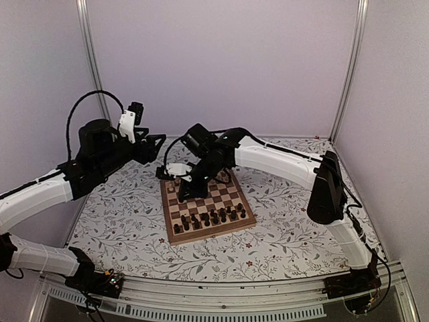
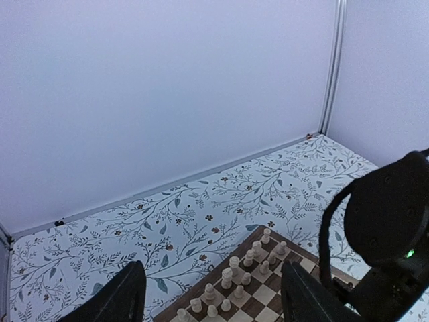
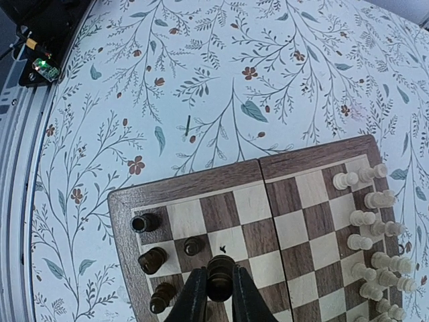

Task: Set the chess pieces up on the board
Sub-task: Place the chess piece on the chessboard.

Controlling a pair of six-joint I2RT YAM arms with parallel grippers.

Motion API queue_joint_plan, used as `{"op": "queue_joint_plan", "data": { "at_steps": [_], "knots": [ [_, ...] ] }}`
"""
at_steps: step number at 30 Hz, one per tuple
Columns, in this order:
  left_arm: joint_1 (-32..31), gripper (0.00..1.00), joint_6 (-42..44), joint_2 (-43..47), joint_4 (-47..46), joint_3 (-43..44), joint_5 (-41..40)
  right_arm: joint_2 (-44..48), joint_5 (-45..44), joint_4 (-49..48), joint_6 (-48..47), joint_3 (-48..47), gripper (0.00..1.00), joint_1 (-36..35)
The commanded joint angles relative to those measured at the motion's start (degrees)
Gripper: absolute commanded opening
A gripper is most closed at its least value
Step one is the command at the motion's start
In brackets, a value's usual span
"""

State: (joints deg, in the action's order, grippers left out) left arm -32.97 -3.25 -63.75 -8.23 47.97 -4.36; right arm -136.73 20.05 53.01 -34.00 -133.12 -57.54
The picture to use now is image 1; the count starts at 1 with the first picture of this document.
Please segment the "dark chess piece eleventh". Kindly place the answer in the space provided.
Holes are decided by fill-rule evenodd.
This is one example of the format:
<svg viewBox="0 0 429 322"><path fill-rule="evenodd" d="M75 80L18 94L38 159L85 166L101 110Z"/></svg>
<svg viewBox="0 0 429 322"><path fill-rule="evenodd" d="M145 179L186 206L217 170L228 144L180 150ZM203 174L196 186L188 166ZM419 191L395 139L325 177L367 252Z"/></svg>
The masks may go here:
<svg viewBox="0 0 429 322"><path fill-rule="evenodd" d="M219 224L219 218L217 217L217 215L212 216L211 223L212 223L212 225L218 225Z"/></svg>

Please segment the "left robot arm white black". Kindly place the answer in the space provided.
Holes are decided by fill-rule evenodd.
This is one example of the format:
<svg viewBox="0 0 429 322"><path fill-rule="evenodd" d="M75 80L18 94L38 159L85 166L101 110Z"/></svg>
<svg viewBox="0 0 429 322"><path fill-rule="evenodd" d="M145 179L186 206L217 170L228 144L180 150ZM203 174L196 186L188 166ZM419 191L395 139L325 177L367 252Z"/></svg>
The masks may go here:
<svg viewBox="0 0 429 322"><path fill-rule="evenodd" d="M146 127L114 128L106 119L88 122L78 131L76 158L58 165L46 175L1 195L1 271L29 269L67 278L67 286L93 291L101 274L79 248L53 248L18 238L10 229L18 223L61 203L76 201L128 162L152 163L166 140L149 134Z"/></svg>

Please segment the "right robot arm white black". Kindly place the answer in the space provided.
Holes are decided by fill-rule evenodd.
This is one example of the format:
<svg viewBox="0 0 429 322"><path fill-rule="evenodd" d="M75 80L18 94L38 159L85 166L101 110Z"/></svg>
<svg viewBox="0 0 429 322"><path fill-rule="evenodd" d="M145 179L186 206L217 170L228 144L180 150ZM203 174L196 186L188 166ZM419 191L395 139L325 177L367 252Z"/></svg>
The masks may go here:
<svg viewBox="0 0 429 322"><path fill-rule="evenodd" d="M208 182L224 169L236 166L261 170L308 189L309 218L325 226L347 256L350 272L340 280L325 279L327 291L345 295L379 288L377 265L381 258L366 242L366 236L349 203L352 192L343 182L339 159L334 152L308 154L287 149L254 136L242 127L209 131L192 126L180 139L199 161L196 164L167 163L167 172L181 178L179 199L205 198Z"/></svg>

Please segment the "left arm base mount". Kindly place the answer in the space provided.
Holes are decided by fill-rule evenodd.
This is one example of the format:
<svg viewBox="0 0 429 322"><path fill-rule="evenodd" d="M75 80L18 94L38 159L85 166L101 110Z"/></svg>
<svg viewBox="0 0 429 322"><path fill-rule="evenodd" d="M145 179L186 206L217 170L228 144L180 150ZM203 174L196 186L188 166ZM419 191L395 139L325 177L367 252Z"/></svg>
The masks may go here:
<svg viewBox="0 0 429 322"><path fill-rule="evenodd" d="M104 272L87 270L77 272L74 276L67 276L65 285L86 294L118 299L123 287L124 277L124 273L116 272L113 269Z"/></svg>

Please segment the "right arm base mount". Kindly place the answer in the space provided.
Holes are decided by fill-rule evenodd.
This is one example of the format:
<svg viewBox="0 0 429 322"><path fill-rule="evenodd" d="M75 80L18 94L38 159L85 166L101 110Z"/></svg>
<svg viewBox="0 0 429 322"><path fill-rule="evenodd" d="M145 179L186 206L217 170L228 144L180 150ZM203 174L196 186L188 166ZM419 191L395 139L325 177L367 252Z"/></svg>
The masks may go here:
<svg viewBox="0 0 429 322"><path fill-rule="evenodd" d="M354 315L364 315L370 311L381 286L377 268L350 269L347 274L328 277L323 282L322 293L328 299L349 297L344 304L347 311Z"/></svg>

